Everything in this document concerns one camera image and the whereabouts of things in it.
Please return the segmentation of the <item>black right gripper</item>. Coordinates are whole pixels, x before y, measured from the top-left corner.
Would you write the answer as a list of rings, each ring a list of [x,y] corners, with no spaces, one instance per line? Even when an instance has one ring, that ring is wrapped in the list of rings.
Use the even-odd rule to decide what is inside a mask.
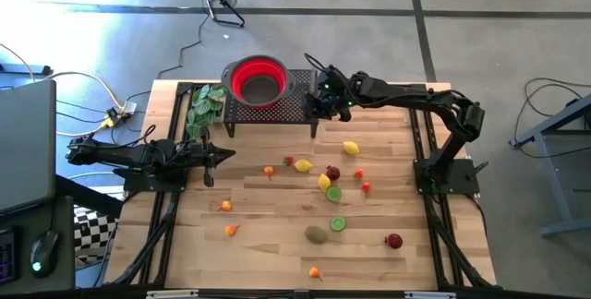
[[[358,105],[347,78],[336,73],[326,75],[322,70],[316,72],[314,87],[306,94],[306,102],[311,117],[332,120],[337,116],[341,122],[349,122],[348,108]]]

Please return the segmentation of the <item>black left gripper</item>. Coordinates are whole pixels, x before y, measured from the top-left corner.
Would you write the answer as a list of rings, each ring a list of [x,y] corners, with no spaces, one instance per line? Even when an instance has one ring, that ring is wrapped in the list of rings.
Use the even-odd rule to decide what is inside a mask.
[[[233,149],[216,147],[210,141],[210,131],[204,126],[200,129],[201,144],[197,142],[187,143],[184,147],[184,166],[203,167],[203,182],[206,187],[214,186],[213,169],[220,163],[235,155]]]

